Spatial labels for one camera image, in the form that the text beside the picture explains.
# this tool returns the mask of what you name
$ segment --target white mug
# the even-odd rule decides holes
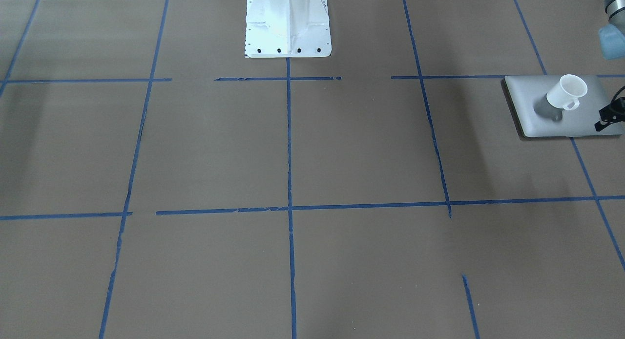
[[[555,108],[574,110],[580,107],[579,98],[588,92],[588,86],[578,76],[566,74],[547,92],[547,101]]]

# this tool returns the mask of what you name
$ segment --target white metal base plate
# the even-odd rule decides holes
[[[248,9],[254,0],[248,0]],[[321,0],[326,12],[328,0]],[[288,51],[289,41],[270,32],[265,26],[246,25],[245,56],[250,58],[327,57],[332,53],[329,25],[311,25],[303,35],[296,37]]]
[[[505,83],[525,137],[574,137],[625,134],[621,123],[601,132],[594,129],[599,110],[610,102],[597,76],[579,76],[588,85],[580,107],[563,110],[547,101],[547,92],[560,76],[506,76]]]

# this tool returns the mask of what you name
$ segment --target silver laptop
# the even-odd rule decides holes
[[[588,93],[580,98],[580,107],[563,110],[547,101],[547,92],[560,76],[506,76],[509,101],[516,112],[525,137],[600,136],[625,133],[623,123],[616,123],[597,132],[594,123],[600,120],[599,110],[609,104],[597,76],[579,76],[588,85]]]

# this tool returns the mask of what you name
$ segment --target black cable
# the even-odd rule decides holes
[[[625,90],[625,86],[621,87],[621,89],[620,89],[620,90],[618,90],[618,91],[616,92],[616,95],[614,95],[614,97],[612,97],[612,101],[610,101],[610,102],[611,102],[611,103],[612,103],[612,102],[614,102],[614,101],[616,100],[616,97],[618,97],[618,96],[619,96],[619,94],[620,94],[621,92],[623,92],[623,90]]]

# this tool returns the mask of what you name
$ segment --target vertical blue line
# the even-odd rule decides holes
[[[572,137],[571,137],[571,143],[573,145],[573,149],[575,149],[575,154],[577,155],[578,160],[580,161],[582,170],[584,170],[586,181],[588,182],[588,186],[590,187],[590,191],[592,192],[592,197],[594,197],[594,202],[597,204],[597,208],[599,208],[601,218],[603,219],[603,224],[605,225],[605,229],[607,229],[607,234],[610,236],[610,239],[612,240],[612,245],[614,246],[614,249],[616,250],[616,255],[618,255],[619,261],[621,262],[621,266],[623,270],[625,271],[625,259],[623,259],[623,253],[621,252],[621,248],[619,248],[619,244],[616,241],[616,237],[614,236],[614,233],[612,232],[612,227],[610,226],[610,222],[607,220],[607,217],[605,216],[605,212],[603,211],[603,207],[601,206],[601,201],[597,197],[597,193],[595,192],[594,186],[592,185],[590,175],[588,174],[588,170],[585,167],[584,160],[582,159],[580,150],[578,149],[578,145],[575,142],[575,139],[573,139]]]
[[[519,12],[519,16],[521,17],[521,21],[523,22],[523,26],[525,27],[525,32],[527,32],[527,36],[532,43],[532,47],[534,48],[534,53],[536,53],[536,57],[538,58],[538,63],[541,65],[542,73],[547,75],[547,70],[545,69],[545,65],[542,63],[541,55],[538,53],[538,48],[536,47],[536,43],[534,42],[534,37],[532,37],[531,32],[529,32],[529,27],[527,27],[527,23],[525,22],[525,17],[523,17],[523,12],[521,11],[521,7],[517,0],[513,0],[514,5],[516,6],[516,10]]]
[[[31,16],[28,18],[28,22],[24,28],[24,32],[22,33],[22,38],[18,43],[18,48],[15,50],[15,54],[13,54],[13,58],[11,59],[11,65],[9,65],[9,69],[6,72],[6,76],[4,76],[4,80],[2,81],[2,86],[0,87],[0,97],[4,94],[4,89],[6,88],[7,83],[9,82],[9,78],[11,78],[11,73],[13,73],[13,68],[15,67],[15,63],[18,61],[18,56],[20,55],[20,51],[22,50],[22,46],[24,45],[24,41],[26,39],[26,35],[28,34],[28,30],[31,29],[31,25],[33,24],[33,20],[37,9],[39,7],[41,0],[35,0],[35,5],[33,6],[33,12],[31,12]]]
[[[128,208],[130,206],[130,197],[132,195],[132,185],[134,184],[134,174],[137,169],[137,162],[139,161],[139,152],[141,150],[141,136],[143,135],[143,127],[146,123],[147,108],[150,102],[150,95],[152,94],[152,84],[154,83],[154,72],[156,72],[156,63],[158,61],[159,49],[161,47],[161,39],[163,38],[163,29],[165,28],[165,20],[167,17],[168,7],[169,7],[169,0],[165,0],[165,5],[163,6],[163,14],[161,17],[161,26],[160,26],[158,38],[156,41],[156,47],[154,48],[154,59],[152,59],[152,70],[150,72],[149,82],[147,83],[146,98],[143,103],[143,112],[141,113],[141,123],[139,125],[139,134],[137,136],[137,143],[134,148],[134,157],[132,159],[132,168],[130,170],[130,179],[128,181],[128,193],[125,197],[124,210],[122,212],[121,222],[119,225],[117,250],[115,252],[115,265],[113,267],[113,271],[111,272],[111,279],[109,281],[109,287],[106,293],[106,302],[104,304],[102,323],[100,325],[99,339],[104,339],[104,333],[106,331],[106,322],[109,316],[109,308],[111,308],[111,298],[112,298],[112,293],[113,293],[113,287],[115,285],[115,276],[117,274],[117,269],[118,269],[118,264],[119,264],[119,254],[121,252],[122,235],[124,234],[125,222],[129,214]]]
[[[286,59],[286,116],[287,116],[287,152],[289,161],[288,174],[288,211],[289,211],[289,253],[291,268],[291,337],[297,339],[297,310],[295,307],[295,247],[293,240],[293,196],[292,187],[292,155],[291,155],[291,59]]]
[[[434,123],[432,121],[432,114],[429,108],[428,93],[426,92],[426,85],[423,80],[423,74],[421,72],[421,65],[419,61],[419,52],[417,52],[417,43],[415,42],[415,35],[413,34],[413,25],[410,21],[410,14],[408,13],[408,4],[406,0],[404,2],[404,12],[406,13],[406,22],[408,23],[408,31],[410,32],[410,40],[413,43],[413,53],[415,54],[415,63],[417,63],[417,72],[419,72],[419,82],[421,85],[421,92],[423,94],[423,101],[426,106],[426,113],[428,114],[428,122],[430,125],[430,131],[432,133],[432,141],[434,143],[434,150],[436,152],[436,158],[438,159],[438,168],[440,170],[440,182],[442,183],[442,190],[445,194],[445,202],[447,203],[447,212],[451,218],[451,202],[449,201],[449,192],[447,191],[447,183],[445,181],[445,172],[442,169],[442,161],[440,160],[440,152],[438,150],[438,143],[436,141],[436,132],[434,130]]]
[[[473,323],[473,332],[475,333],[475,339],[479,339],[478,320],[475,317],[473,299],[471,298],[471,290],[469,289],[469,281],[467,280],[466,275],[462,275],[462,281],[464,282],[464,292],[467,294],[467,303],[469,303],[469,313],[471,313],[471,322]]]

